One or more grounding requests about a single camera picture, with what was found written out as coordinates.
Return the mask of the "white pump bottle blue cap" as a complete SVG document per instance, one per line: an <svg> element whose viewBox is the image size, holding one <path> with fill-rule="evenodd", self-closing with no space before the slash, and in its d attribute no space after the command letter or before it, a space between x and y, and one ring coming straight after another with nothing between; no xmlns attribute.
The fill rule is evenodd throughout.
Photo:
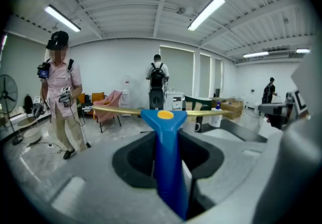
<svg viewBox="0 0 322 224"><path fill-rule="evenodd" d="M221 103L217 102L216 106L211 108L211 111L214 112L222 112L221 109ZM221 120L222 120L222 114L220 115L212 115L211 116L211 122L209 123L211 126L219 128L221 125Z"/></svg>

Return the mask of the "white round basin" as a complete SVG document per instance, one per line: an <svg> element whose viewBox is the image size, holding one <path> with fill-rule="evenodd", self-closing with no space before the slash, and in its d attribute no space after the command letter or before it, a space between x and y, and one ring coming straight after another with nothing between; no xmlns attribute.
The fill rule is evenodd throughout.
<svg viewBox="0 0 322 224"><path fill-rule="evenodd" d="M26 144L37 143L42 137L37 118L27 117L19 121L17 127L20 140Z"/></svg>

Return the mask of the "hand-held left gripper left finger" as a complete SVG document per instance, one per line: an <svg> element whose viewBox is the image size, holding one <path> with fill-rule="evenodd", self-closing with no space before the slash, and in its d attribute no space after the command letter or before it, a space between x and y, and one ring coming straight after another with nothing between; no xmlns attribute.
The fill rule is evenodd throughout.
<svg viewBox="0 0 322 224"><path fill-rule="evenodd" d="M182 224L157 193L154 148L154 132L97 144L21 188L51 223Z"/></svg>

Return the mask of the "beige cup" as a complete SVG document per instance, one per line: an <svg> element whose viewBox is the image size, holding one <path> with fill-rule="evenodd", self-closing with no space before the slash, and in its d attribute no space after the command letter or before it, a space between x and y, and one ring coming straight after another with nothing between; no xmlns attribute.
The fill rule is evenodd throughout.
<svg viewBox="0 0 322 224"><path fill-rule="evenodd" d="M201 129L201 124L197 122L197 117L188 116L185 121L183 130L186 132L198 132Z"/></svg>

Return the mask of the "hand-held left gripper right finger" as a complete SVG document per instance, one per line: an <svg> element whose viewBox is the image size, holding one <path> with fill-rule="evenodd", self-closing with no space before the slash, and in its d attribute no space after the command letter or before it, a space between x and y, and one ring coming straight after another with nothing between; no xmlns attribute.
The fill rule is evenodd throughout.
<svg viewBox="0 0 322 224"><path fill-rule="evenodd" d="M321 221L321 118L293 122L266 142L188 137L224 159L197 179L205 211L189 224L315 224Z"/></svg>

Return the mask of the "black and white striped sofa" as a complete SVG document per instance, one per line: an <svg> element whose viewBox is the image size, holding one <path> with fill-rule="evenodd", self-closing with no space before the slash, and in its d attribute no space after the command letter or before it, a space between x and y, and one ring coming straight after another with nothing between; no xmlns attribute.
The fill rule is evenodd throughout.
<svg viewBox="0 0 322 224"><path fill-rule="evenodd" d="M92 106L93 103L91 101L92 94L85 94L86 95L86 102L84 104L80 104L78 99L77 102L77 112L79 116L84 117L85 115L93 115Z"/></svg>

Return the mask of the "black bag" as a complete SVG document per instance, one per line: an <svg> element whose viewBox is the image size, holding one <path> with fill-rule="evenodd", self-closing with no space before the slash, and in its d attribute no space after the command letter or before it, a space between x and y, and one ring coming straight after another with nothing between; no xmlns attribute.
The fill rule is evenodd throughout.
<svg viewBox="0 0 322 224"><path fill-rule="evenodd" d="M23 108L26 114L31 114L33 109L33 100L29 94L27 94L24 98Z"/></svg>

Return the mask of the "white roller blind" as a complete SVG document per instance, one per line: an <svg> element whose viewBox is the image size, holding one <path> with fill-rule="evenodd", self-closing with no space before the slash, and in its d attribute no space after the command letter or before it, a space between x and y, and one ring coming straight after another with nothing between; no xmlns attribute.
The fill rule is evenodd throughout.
<svg viewBox="0 0 322 224"><path fill-rule="evenodd" d="M215 90L221 89L222 83L222 61L219 59L215 59L215 81L214 81L214 88Z"/></svg>
<svg viewBox="0 0 322 224"><path fill-rule="evenodd" d="M208 98L210 88L210 63L211 57L200 55L200 90L199 96Z"/></svg>
<svg viewBox="0 0 322 224"><path fill-rule="evenodd" d="M193 90L194 53L172 47L160 47L162 62L169 70L172 91L191 96Z"/></svg>

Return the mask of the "brown cardboard box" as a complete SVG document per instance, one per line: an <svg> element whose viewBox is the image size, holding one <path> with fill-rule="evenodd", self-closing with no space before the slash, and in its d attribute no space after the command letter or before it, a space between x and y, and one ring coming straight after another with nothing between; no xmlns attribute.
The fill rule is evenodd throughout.
<svg viewBox="0 0 322 224"><path fill-rule="evenodd" d="M244 102L243 100L227 99L221 103L221 109L223 111L229 111L229 113L224 113L223 117L234 120L242 115Z"/></svg>

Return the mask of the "blue-handled brass squeegee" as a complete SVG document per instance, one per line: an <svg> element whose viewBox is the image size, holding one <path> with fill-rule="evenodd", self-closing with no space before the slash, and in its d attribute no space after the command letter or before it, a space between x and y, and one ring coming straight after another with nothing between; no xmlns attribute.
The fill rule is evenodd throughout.
<svg viewBox="0 0 322 224"><path fill-rule="evenodd" d="M186 111L139 110L94 106L95 111L139 115L153 132L117 149L112 156L116 174L136 188L156 189L182 220L215 206L202 195L197 180L210 178L224 162L218 147L180 131Z"/></svg>

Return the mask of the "white cabinet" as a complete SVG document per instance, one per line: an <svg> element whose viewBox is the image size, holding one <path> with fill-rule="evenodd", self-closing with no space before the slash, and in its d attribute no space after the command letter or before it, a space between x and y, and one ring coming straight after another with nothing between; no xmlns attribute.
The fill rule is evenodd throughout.
<svg viewBox="0 0 322 224"><path fill-rule="evenodd" d="M181 92L166 92L164 101L164 110L182 111L184 93Z"/></svg>

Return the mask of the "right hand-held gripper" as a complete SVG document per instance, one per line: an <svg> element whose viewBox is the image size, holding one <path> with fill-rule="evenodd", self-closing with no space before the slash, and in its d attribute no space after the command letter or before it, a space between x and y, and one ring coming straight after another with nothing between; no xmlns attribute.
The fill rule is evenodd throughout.
<svg viewBox="0 0 322 224"><path fill-rule="evenodd" d="M307 111L309 115L317 114L317 57L308 53L291 75L296 89L292 92L298 115ZM285 103L260 104L258 110L268 118L272 127L282 129L287 122Z"/></svg>

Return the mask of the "black standing fan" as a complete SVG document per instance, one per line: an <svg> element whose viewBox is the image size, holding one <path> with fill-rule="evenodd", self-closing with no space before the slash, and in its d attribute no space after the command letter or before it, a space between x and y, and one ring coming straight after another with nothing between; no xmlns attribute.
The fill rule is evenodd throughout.
<svg viewBox="0 0 322 224"><path fill-rule="evenodd" d="M18 145L23 141L21 136L17 136L13 124L10 120L10 113L15 109L18 100L18 88L14 79L7 75L0 75L0 114L4 115L9 121L10 127L13 131L14 138L13 145Z"/></svg>

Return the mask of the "white water dispenser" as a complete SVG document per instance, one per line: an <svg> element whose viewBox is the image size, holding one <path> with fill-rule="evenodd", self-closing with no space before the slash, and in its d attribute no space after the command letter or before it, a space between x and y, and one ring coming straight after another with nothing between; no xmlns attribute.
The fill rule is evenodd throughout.
<svg viewBox="0 0 322 224"><path fill-rule="evenodd" d="M131 99L130 99L130 76L125 75L122 80L122 95L120 99L120 106L122 108L130 108L131 107Z"/></svg>

